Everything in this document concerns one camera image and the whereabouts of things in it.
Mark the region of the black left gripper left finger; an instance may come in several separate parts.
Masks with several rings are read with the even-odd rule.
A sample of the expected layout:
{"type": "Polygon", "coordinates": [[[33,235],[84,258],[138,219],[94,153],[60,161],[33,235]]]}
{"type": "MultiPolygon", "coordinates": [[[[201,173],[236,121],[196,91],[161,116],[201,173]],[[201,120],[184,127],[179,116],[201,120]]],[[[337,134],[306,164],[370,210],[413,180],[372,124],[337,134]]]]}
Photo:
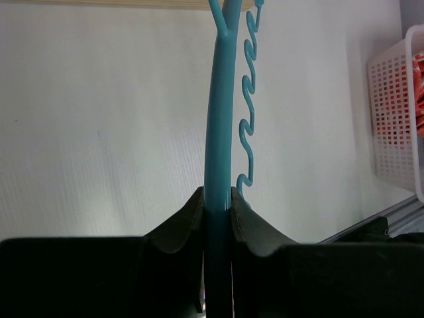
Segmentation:
{"type": "Polygon", "coordinates": [[[1,243],[2,317],[197,317],[203,311],[203,190],[141,237],[1,243]]]}

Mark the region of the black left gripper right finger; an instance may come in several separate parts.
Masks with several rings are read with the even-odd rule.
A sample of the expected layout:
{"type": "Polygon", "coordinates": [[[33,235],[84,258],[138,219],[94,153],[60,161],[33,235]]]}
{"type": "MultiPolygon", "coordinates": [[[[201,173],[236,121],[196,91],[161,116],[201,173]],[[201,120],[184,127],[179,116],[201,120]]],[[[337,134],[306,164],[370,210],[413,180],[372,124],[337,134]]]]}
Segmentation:
{"type": "Polygon", "coordinates": [[[422,317],[423,234],[300,244],[231,193],[236,317],[422,317]]]}

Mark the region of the blue hanger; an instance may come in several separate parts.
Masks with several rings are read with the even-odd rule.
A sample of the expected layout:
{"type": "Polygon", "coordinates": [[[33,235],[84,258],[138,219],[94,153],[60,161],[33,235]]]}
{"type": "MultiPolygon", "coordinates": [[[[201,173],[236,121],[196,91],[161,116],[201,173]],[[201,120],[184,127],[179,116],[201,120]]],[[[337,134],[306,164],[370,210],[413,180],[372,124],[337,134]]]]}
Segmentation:
{"type": "Polygon", "coordinates": [[[207,317],[233,316],[230,253],[231,150],[237,36],[242,1],[210,1],[217,37],[211,72],[203,198],[207,317]]]}

